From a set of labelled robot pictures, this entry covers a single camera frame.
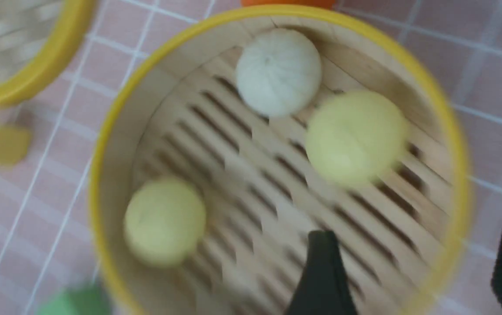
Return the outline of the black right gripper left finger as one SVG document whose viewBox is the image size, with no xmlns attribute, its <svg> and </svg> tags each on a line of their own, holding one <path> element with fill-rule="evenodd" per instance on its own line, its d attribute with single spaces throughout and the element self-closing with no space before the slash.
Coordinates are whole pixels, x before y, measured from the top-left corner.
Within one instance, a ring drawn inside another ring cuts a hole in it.
<svg viewBox="0 0 502 315">
<path fill-rule="evenodd" d="M 305 267 L 285 313 L 287 315 L 358 313 L 333 231 L 308 233 Z"/>
</svg>

